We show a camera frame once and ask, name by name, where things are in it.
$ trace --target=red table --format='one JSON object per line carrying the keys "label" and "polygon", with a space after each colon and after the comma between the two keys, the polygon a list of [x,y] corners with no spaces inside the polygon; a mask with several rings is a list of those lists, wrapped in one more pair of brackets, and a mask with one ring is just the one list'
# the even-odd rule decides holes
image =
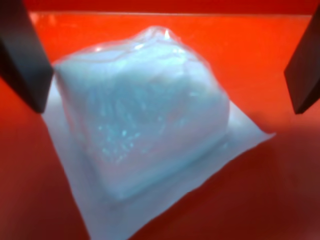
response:
{"label": "red table", "polygon": [[[320,103],[294,115],[283,71],[309,16],[33,13],[51,61],[172,29],[203,55],[234,101],[277,136],[242,154],[133,240],[320,239]],[[0,80],[0,239],[88,239],[40,115]]]}

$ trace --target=wrapped package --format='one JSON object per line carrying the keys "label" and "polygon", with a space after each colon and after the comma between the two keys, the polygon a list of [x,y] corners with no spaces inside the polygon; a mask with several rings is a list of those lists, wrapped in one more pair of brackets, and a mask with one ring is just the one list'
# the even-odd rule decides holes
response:
{"label": "wrapped package", "polygon": [[86,48],[54,69],[44,120],[93,239],[128,238],[271,137],[164,27]]}
{"label": "wrapped package", "polygon": [[54,67],[73,135],[117,199],[197,160],[226,134],[226,93],[175,39],[150,27]]}

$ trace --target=plastic bag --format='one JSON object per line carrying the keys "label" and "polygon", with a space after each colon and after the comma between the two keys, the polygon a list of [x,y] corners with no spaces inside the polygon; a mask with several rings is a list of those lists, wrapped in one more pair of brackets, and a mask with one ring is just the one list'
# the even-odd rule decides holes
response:
{"label": "plastic bag", "polygon": [[86,48],[54,68],[43,117],[93,239],[130,237],[271,137],[163,27]]}

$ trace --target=orange-red background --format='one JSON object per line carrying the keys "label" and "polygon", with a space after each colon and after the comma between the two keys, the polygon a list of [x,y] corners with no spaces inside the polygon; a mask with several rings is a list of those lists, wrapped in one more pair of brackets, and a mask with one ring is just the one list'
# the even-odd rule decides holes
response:
{"label": "orange-red background", "polygon": [[32,11],[312,14],[319,0],[24,0]]}
{"label": "orange-red background", "polygon": [[[310,17],[35,13],[32,19],[51,61],[149,25],[168,27],[211,63],[250,118],[277,132],[147,224],[134,240],[320,239],[320,103],[294,115],[283,75]],[[0,239],[88,239],[41,116],[2,80]]]}

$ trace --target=red surface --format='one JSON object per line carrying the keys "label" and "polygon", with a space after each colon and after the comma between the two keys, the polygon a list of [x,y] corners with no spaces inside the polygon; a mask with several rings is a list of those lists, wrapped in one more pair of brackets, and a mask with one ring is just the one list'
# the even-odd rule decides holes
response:
{"label": "red surface", "polygon": [[312,14],[319,0],[24,0],[32,11]]}
{"label": "red surface", "polygon": [[[309,17],[33,14],[51,61],[149,25],[171,28],[230,98],[277,135],[242,154],[133,240],[319,240],[320,102],[294,115],[283,70]],[[88,239],[40,115],[0,81],[0,239]]]}

